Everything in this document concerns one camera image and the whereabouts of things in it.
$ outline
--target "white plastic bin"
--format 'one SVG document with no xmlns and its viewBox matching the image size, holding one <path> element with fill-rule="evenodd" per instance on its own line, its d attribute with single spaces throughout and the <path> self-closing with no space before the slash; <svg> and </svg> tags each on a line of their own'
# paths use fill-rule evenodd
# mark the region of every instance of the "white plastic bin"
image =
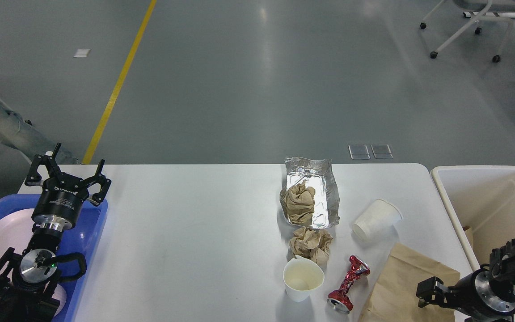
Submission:
<svg viewBox="0 0 515 322">
<path fill-rule="evenodd" d="M 515 166 L 436 167 L 431 175 L 470 266 L 489 263 L 492 249 L 515 238 Z M 463 226 L 470 226 L 473 247 Z"/>
</svg>

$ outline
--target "yellow floor line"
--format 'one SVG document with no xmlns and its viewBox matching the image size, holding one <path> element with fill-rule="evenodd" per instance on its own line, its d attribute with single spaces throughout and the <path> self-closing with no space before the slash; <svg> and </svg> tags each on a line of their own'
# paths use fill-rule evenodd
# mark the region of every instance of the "yellow floor line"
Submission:
<svg viewBox="0 0 515 322">
<path fill-rule="evenodd" d="M 114 86 L 113 92 L 110 95 L 109 102 L 106 104 L 105 111 L 102 113 L 101 120 L 98 122 L 97 129 L 94 131 L 93 138 L 90 140 L 89 147 L 86 149 L 86 153 L 84 153 L 84 158 L 82 159 L 82 163 L 88 165 L 93 158 L 94 151 L 97 149 L 98 141 L 101 140 L 102 133 L 105 130 L 106 123 L 109 121 L 110 113 L 113 110 L 114 104 L 118 98 L 118 94 L 120 93 L 120 89 L 124 84 L 124 80 L 127 77 L 128 70 L 131 68 L 132 60 L 135 59 L 136 50 L 139 47 L 140 41 L 143 38 L 144 29 L 146 29 L 148 21 L 152 15 L 152 10 L 154 10 L 154 6 L 156 5 L 156 0 L 151 0 L 150 5 L 148 6 L 147 14 L 145 14 L 142 24 L 140 25 L 139 32 L 136 34 L 135 42 L 132 43 L 131 51 L 128 53 L 127 60 L 124 62 L 124 66 L 122 67 L 122 71 L 118 76 L 118 80 L 116 85 Z"/>
</svg>

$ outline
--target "white paper cup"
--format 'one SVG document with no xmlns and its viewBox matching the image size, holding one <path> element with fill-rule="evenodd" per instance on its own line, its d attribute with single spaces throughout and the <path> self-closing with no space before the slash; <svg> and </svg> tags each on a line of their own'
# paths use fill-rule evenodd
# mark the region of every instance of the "white paper cup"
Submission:
<svg viewBox="0 0 515 322">
<path fill-rule="evenodd" d="M 286 283 L 286 293 L 290 299 L 301 302 L 323 284 L 325 274 L 314 261 L 298 255 L 296 257 L 283 269 L 283 281 Z"/>
<path fill-rule="evenodd" d="M 368 241 L 399 220 L 402 220 L 402 214 L 395 206 L 377 199 L 357 218 L 353 232 L 360 239 Z"/>
</svg>

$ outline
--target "white plate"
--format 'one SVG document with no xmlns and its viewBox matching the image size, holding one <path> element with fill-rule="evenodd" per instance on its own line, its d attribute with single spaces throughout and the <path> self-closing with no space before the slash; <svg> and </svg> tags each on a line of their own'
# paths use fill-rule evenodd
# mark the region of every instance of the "white plate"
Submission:
<svg viewBox="0 0 515 322">
<path fill-rule="evenodd" d="M 0 259 L 9 247 L 13 247 L 16 254 L 21 254 L 27 248 L 27 244 L 29 244 L 33 235 L 31 232 L 33 227 L 31 214 L 33 214 L 33 208 L 13 212 L 0 219 Z M 61 302 L 57 313 L 55 313 L 57 315 L 65 306 L 67 298 L 67 293 L 61 285 L 57 285 L 53 298 Z"/>
</svg>

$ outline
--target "crumpled brown paper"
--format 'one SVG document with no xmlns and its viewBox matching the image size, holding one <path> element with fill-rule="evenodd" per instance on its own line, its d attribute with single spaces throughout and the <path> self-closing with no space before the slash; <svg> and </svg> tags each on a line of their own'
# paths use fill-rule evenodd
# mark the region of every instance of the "crumpled brown paper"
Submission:
<svg viewBox="0 0 515 322">
<path fill-rule="evenodd" d="M 333 237 L 326 229 L 319 231 L 306 227 L 294 231 L 290 248 L 295 255 L 311 259 L 317 265 L 325 265 L 329 260 L 329 244 Z"/>
<path fill-rule="evenodd" d="M 313 219 L 315 188 L 305 187 L 305 182 L 293 185 L 287 190 L 286 215 L 294 224 L 310 225 Z"/>
<path fill-rule="evenodd" d="M 454 285 L 460 273 L 397 243 L 365 302 L 359 322 L 453 322 L 452 309 L 418 307 L 417 284 L 433 276 L 445 285 Z"/>
</svg>

